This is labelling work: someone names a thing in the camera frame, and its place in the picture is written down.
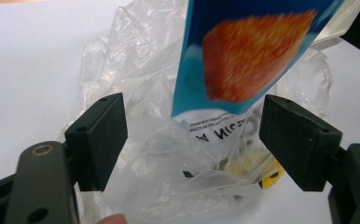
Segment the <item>yellow object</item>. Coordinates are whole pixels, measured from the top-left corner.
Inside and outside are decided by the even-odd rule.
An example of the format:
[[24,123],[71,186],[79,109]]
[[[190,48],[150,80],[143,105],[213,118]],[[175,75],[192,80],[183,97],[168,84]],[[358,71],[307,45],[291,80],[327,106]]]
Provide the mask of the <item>yellow object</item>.
[[275,174],[273,174],[271,176],[268,176],[268,177],[265,177],[261,181],[258,182],[259,186],[262,189],[269,188],[274,183],[276,183],[279,180],[279,178],[282,176],[282,174],[284,173],[284,169],[280,164],[279,164],[279,166],[280,166],[280,169]]
[[284,168],[277,161],[268,160],[270,154],[257,153],[254,155],[241,155],[232,163],[227,163],[221,167],[222,171],[229,172],[236,176],[247,176],[255,171],[262,163],[269,162],[263,171],[261,171],[262,179],[258,182],[263,189],[269,188],[276,183],[284,173]]

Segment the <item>fingertip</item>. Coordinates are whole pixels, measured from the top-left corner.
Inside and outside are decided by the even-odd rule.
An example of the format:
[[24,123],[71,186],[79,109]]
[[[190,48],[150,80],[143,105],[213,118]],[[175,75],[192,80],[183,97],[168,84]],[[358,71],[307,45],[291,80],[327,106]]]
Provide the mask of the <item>fingertip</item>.
[[105,217],[96,224],[128,224],[124,214],[115,214],[110,217]]

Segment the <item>crumpled plastic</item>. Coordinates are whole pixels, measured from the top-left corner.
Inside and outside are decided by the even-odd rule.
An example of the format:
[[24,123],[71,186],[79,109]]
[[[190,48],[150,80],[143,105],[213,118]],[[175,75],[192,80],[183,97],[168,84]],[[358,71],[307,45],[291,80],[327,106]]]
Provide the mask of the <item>crumpled plastic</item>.
[[[108,94],[123,92],[129,138],[105,192],[77,193],[83,223],[115,213],[124,213],[131,224],[173,223],[237,209],[262,193],[259,180],[278,171],[258,139],[262,100],[238,116],[207,110],[171,118],[186,14],[186,0],[135,0],[117,10],[108,38],[85,48],[83,111]],[[270,93],[323,115],[331,77],[324,56],[310,52]],[[309,97],[301,79],[318,80],[313,82],[318,96]],[[218,126],[240,120],[242,125],[217,141],[201,141],[190,131],[192,122],[217,116],[222,116]]]

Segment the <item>white surface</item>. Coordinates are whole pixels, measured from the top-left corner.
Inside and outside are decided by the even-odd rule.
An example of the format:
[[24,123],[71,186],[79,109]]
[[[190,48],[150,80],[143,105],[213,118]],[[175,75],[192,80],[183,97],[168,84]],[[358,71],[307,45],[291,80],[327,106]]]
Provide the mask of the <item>white surface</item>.
[[[124,1],[53,1],[0,5],[0,178],[14,173],[21,152],[56,140],[80,110],[84,46],[107,35]],[[340,39],[323,49],[334,77],[330,116],[342,146],[360,143],[360,50]],[[284,175],[262,198],[228,214],[182,223],[329,223],[325,193],[304,193]]]

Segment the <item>clear plastic bag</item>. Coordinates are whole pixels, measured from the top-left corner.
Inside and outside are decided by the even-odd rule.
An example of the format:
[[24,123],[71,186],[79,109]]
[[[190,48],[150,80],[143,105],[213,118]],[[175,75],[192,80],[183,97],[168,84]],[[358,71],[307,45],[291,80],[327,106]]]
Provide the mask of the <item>clear plastic bag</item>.
[[325,55],[308,49],[277,83],[277,94],[302,105],[323,118],[329,100],[332,76]]
[[[186,0],[135,0],[118,9],[107,39],[85,48],[84,110],[123,92],[129,138],[105,192],[77,194],[83,223],[115,213],[131,224],[172,223],[236,209],[278,171],[257,136],[262,100],[240,115],[205,110],[171,118],[186,13]],[[294,88],[297,79],[290,80],[283,85]]]

